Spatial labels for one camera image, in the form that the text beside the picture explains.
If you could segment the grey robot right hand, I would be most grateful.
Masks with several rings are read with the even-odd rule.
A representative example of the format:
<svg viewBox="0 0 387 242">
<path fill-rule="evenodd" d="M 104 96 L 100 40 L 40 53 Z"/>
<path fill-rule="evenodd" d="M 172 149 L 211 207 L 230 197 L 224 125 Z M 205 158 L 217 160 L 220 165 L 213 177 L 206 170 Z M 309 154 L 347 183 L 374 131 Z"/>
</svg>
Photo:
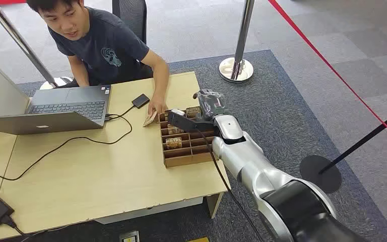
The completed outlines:
<svg viewBox="0 0 387 242">
<path fill-rule="evenodd" d="M 211 121 L 218 115 L 227 112 L 225 96 L 210 89 L 201 89 L 193 94 L 193 99 L 197 99 L 201 108 L 200 120 Z"/>
</svg>

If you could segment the person's left hand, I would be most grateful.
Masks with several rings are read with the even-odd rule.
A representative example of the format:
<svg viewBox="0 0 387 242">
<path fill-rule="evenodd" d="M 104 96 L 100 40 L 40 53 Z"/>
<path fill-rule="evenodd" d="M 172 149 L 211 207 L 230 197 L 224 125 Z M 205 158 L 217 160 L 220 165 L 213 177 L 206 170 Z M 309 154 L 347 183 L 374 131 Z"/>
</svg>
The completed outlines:
<svg viewBox="0 0 387 242">
<path fill-rule="evenodd" d="M 148 105 L 148 114 L 153 114 L 154 112 L 163 113 L 167 110 L 168 107 L 165 102 L 165 97 L 160 95 L 155 95 L 149 102 Z"/>
</svg>

